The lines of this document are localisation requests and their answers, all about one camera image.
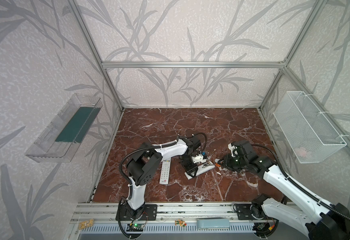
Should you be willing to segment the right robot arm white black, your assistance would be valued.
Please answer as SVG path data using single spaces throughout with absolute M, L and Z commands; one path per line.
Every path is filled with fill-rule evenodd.
M 261 194 L 252 200 L 253 218 L 285 223 L 310 240 L 350 240 L 350 213 L 345 206 L 333 205 L 311 192 L 280 168 L 277 160 L 259 156 L 254 147 L 248 141 L 232 142 L 228 145 L 230 153 L 216 163 L 233 172 L 257 175 L 278 189 L 296 208 Z

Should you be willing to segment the white remote control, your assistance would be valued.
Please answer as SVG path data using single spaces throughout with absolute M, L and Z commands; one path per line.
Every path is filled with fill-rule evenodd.
M 171 169 L 171 159 L 165 159 L 162 161 L 161 175 L 160 175 L 160 184 L 167 185 L 169 183 Z
M 206 173 L 214 168 L 215 168 L 215 164 L 213 164 L 212 162 L 206 162 L 206 163 L 198 166 L 196 171 L 191 172 L 191 175 L 189 175 L 188 173 L 185 173 L 185 176 L 187 177 L 188 180 L 190 180 L 190 179 L 196 178 L 197 176 L 204 174 L 204 173 Z

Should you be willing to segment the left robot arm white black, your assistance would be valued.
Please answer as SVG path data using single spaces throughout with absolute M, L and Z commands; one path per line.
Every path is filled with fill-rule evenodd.
M 120 163 L 121 175 L 128 181 L 129 196 L 127 205 L 133 210 L 141 210 L 145 204 L 146 185 L 155 176 L 163 160 L 178 157 L 187 175 L 195 178 L 199 165 L 194 159 L 203 156 L 201 140 L 195 134 L 191 137 L 177 137 L 164 144 L 143 143 L 137 150 L 128 154 Z

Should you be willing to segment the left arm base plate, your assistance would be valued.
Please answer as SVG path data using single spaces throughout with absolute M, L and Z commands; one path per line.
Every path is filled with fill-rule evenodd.
M 158 205 L 144 204 L 137 210 L 133 210 L 128 204 L 118 206 L 117 221 L 155 221 L 157 218 Z

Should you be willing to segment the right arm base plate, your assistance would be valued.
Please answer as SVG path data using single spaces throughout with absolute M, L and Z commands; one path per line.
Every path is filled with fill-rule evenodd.
M 262 220 L 261 216 L 254 216 L 251 204 L 233 204 L 233 210 L 237 214 L 238 220 Z

